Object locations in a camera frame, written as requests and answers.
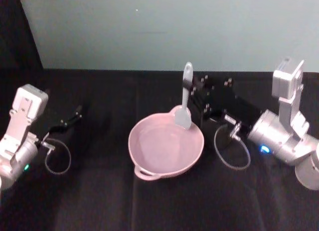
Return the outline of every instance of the light blue wall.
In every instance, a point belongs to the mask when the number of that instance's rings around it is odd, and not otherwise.
[[[319,72],[319,0],[21,0],[45,68]]]

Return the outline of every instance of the spatula handle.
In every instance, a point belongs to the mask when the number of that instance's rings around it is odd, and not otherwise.
[[[192,82],[193,80],[193,65],[190,62],[187,62],[184,68],[184,73],[183,73],[183,80],[188,80],[189,82]],[[188,96],[189,96],[189,91],[186,88],[183,88],[183,99],[182,99],[182,107],[183,109],[187,108],[187,102],[188,102]]]

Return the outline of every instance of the black table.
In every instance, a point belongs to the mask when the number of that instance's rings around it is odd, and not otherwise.
[[[252,164],[246,171],[228,169],[206,148],[196,165],[176,178],[145,182],[134,176],[130,130],[140,119],[180,104],[181,72],[0,73],[3,133],[16,89],[25,83],[50,89],[45,114],[32,127],[36,134],[84,105],[81,123],[57,136],[71,150],[70,171],[50,175],[40,150],[40,158],[3,193],[2,231],[319,230],[319,192],[304,188],[293,167],[259,153],[249,142]],[[271,97],[272,73],[211,75],[232,76],[238,95],[278,112]],[[310,134],[319,137],[319,76],[304,74],[304,85],[301,111]]]

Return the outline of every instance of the pink frying pan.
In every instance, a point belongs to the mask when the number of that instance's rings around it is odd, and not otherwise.
[[[139,178],[151,181],[174,177],[187,171],[199,159],[204,136],[194,123],[189,129],[175,124],[174,114],[180,108],[150,115],[131,130],[129,151]]]

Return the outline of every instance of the spatula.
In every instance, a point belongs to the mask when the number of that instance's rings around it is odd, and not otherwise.
[[[186,79],[189,82],[193,80],[193,65],[190,62],[187,62],[184,68],[183,80]],[[181,108],[175,112],[175,124],[189,129],[191,125],[191,117],[187,112],[187,102],[188,102],[189,91],[186,88],[183,88],[183,99]]]

